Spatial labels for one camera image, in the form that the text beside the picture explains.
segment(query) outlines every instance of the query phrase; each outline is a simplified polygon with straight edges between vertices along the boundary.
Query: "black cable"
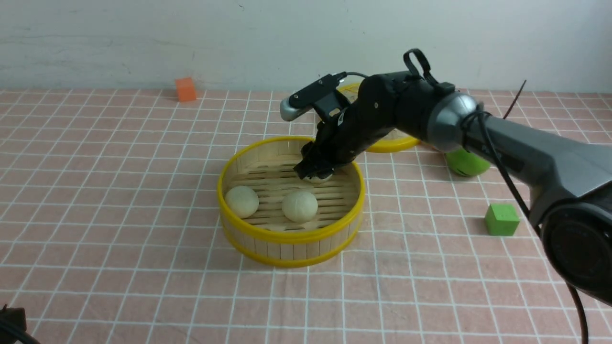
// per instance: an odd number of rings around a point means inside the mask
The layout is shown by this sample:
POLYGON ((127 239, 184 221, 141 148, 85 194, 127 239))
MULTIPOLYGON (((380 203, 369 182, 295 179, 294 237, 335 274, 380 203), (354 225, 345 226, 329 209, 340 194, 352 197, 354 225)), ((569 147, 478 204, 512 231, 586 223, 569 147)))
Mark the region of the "black cable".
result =
MULTIPOLYGON (((483 141, 487 145, 487 149, 489 150, 489 152, 491 152, 491 155, 493 156, 493 161, 495 162, 495 165, 498 168, 499 173, 501 174, 502 178, 504 178, 506 185, 510 189, 510 192, 512 192, 512 195, 516 199, 519 207, 521 207, 523 214, 525 215, 525 217, 529 218, 529 208, 527 208, 527 204, 525 204, 523 197, 521 197, 521 194, 518 192, 517 187, 514 185, 514 182, 512 182, 512 179, 510 178, 510 174, 508 173, 506 166, 499 159, 497 150, 495 149, 495 146, 493 144, 493 140, 491 140, 491 136, 489 135, 489 131, 486 126, 486 122, 490 116, 492 115, 486 111, 476 111, 470 114, 469 116, 465 117, 461 122, 461 126, 463 128, 465 128, 465 125, 471 126, 474 120, 478 119, 479 127, 480 127, 480 134, 482 135, 483 141)), ((532 227, 535 233, 537 234, 537 236, 541 237, 540 227, 537 225, 532 226, 532 227)), ((576 290, 576 288, 571 286, 569 283, 566 283, 566 285, 567 285, 567 289, 570 291, 570 294, 572 295, 574 304, 576 305, 576 312, 578 312, 578 321, 580 322, 580 332, 581 332, 582 344, 588 344, 589 343, 589 327, 586 321, 586 314, 584 312, 584 306, 582 305, 582 300, 580 300, 580 295, 578 295, 578 291, 576 290)))
POLYGON ((362 78, 364 78, 364 79, 368 77, 366 74, 361 74, 361 73, 359 73, 359 72, 347 72, 346 74, 347 74, 347 75, 356 75, 356 76, 358 76, 358 77, 362 77, 362 78))
POLYGON ((4 331, 10 334, 22 344, 40 344, 38 340, 36 340, 24 330, 2 319, 0 319, 0 331, 4 331))

